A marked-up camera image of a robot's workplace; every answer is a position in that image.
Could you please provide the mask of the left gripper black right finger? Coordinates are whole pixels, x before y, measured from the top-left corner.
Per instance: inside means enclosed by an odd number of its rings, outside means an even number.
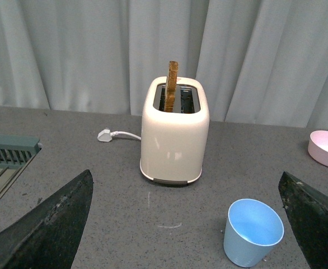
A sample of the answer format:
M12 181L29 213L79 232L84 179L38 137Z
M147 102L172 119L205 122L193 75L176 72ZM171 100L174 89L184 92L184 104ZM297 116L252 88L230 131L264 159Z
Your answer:
M307 263L311 268L328 268L328 196L286 171L278 189Z

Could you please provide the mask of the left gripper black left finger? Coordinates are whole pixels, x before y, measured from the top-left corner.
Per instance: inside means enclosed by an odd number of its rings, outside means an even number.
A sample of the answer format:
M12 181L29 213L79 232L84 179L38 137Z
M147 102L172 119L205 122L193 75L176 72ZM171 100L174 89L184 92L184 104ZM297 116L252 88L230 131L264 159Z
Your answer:
M71 268L92 194L85 170L0 232L0 268Z

